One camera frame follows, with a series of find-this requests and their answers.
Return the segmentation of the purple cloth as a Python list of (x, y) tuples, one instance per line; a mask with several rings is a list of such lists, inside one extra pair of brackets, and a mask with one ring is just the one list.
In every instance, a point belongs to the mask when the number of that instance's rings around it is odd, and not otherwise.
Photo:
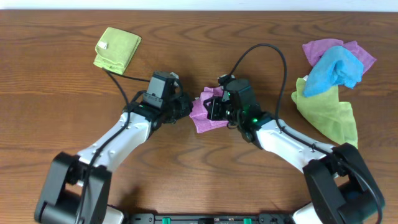
[(303, 52), (311, 66), (314, 66), (322, 55), (330, 48), (342, 46), (349, 50), (363, 65), (366, 73), (377, 61), (370, 53), (364, 50), (357, 41), (343, 42), (340, 39), (313, 40), (302, 45)]
[(198, 98), (193, 101), (193, 109), (190, 113), (190, 117), (193, 120), (197, 133), (204, 133), (216, 128), (222, 128), (227, 126), (227, 121), (212, 121), (207, 118), (208, 112), (203, 106), (205, 100), (213, 96), (222, 96), (223, 91), (220, 87), (210, 88), (204, 87)]

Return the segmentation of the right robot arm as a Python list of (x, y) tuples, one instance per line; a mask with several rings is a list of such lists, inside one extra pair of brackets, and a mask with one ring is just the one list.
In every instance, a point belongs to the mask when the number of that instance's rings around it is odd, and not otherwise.
[(311, 201), (292, 214), (294, 223), (363, 223), (385, 201), (359, 151), (345, 143), (318, 142), (261, 110), (255, 100), (214, 96), (203, 103), (210, 120), (226, 120), (243, 138), (304, 174)]

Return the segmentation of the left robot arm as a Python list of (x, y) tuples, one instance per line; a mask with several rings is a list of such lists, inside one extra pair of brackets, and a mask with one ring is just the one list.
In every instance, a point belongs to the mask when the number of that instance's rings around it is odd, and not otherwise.
[(113, 172), (162, 124), (190, 114), (187, 93), (149, 94), (126, 103), (119, 121), (99, 140), (76, 155), (60, 152), (53, 159), (37, 202), (38, 223), (122, 223), (123, 212), (108, 204)]

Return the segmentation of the folded green cloth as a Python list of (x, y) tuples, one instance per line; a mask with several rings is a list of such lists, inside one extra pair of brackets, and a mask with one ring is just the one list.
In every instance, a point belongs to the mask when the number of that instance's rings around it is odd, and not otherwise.
[(96, 57), (93, 64), (123, 75), (141, 40), (139, 35), (108, 27), (95, 46)]

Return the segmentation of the purple cloth under blue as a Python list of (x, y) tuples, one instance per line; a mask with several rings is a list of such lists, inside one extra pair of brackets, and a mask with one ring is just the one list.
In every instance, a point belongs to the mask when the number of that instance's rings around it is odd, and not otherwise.
[(302, 45), (303, 52), (311, 66), (314, 66), (322, 55), (330, 48), (342, 46), (349, 50), (363, 65), (366, 73), (377, 61), (370, 53), (364, 50), (357, 41), (343, 42), (340, 39), (313, 40)]

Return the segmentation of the crumpled green cloth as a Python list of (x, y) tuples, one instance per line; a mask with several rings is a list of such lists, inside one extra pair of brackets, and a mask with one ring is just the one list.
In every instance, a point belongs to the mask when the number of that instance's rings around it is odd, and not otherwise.
[(303, 95), (306, 80), (298, 78), (291, 94), (301, 115), (319, 132), (337, 144), (358, 147), (358, 131), (351, 103), (340, 101), (337, 86), (319, 95)]

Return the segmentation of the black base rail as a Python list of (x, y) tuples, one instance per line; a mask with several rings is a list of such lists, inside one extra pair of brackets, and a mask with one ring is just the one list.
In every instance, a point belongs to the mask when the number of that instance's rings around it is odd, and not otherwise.
[(259, 215), (156, 215), (137, 213), (127, 216), (124, 224), (294, 224), (291, 215), (263, 213)]

